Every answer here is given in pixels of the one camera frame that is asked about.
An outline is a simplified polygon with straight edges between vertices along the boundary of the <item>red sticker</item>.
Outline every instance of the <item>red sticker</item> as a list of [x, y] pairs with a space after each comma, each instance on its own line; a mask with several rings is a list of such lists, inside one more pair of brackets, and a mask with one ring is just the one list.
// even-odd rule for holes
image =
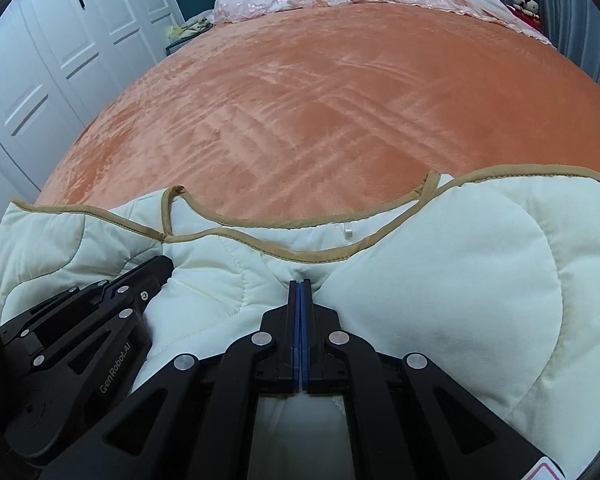
[[564, 476], [550, 459], [542, 457], [522, 480], [564, 480]]

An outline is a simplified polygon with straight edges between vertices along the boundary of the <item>bed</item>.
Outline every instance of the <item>bed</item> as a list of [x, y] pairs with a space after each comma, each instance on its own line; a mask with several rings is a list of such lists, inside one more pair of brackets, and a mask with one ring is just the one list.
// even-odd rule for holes
[[378, 351], [434, 334], [426, 353], [577, 478], [600, 450], [600, 88], [486, 4], [232, 1], [216, 18], [259, 17], [150, 70], [10, 206], [2, 322], [168, 254], [141, 383], [309, 276]]
[[600, 171], [600, 88], [551, 46], [419, 6], [278, 12], [216, 28], [104, 110], [38, 204], [111, 208], [185, 186], [238, 218], [389, 202], [429, 170]]

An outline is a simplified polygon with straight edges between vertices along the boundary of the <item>metal rivet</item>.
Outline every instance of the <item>metal rivet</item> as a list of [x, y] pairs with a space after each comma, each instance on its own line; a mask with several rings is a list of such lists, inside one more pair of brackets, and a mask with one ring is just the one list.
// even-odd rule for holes
[[329, 334], [329, 341], [334, 345], [344, 345], [349, 342], [349, 334], [342, 330], [336, 330], [336, 332], [331, 332]]
[[429, 363], [429, 361], [427, 361], [427, 358], [422, 354], [411, 354], [407, 356], [407, 364], [416, 370], [422, 370], [427, 366], [427, 363]]
[[195, 363], [196, 358], [193, 355], [182, 354], [174, 359], [173, 366], [178, 370], [189, 370]]
[[272, 339], [269, 332], [256, 332], [251, 336], [251, 342], [258, 346], [268, 345]]

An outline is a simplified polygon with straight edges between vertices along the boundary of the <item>white quilt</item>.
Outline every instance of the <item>white quilt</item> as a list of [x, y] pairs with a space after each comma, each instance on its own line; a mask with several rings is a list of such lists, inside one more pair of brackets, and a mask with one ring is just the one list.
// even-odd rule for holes
[[138, 387], [179, 353], [223, 352], [286, 303], [290, 280], [309, 278], [343, 330], [379, 352], [426, 354], [577, 478], [600, 450], [600, 175], [430, 174], [404, 202], [278, 227], [206, 218], [178, 190], [115, 216], [13, 203], [0, 226], [0, 321], [165, 254], [173, 276], [144, 313], [153, 346]]

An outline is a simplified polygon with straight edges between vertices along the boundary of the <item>orange blanket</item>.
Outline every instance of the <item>orange blanket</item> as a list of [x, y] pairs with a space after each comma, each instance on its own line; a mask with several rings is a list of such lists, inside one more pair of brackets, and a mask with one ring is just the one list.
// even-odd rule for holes
[[237, 218], [388, 202], [429, 170], [600, 171], [600, 88], [552, 47], [468, 16], [392, 4], [217, 27], [127, 89], [38, 203], [111, 208], [175, 184]]

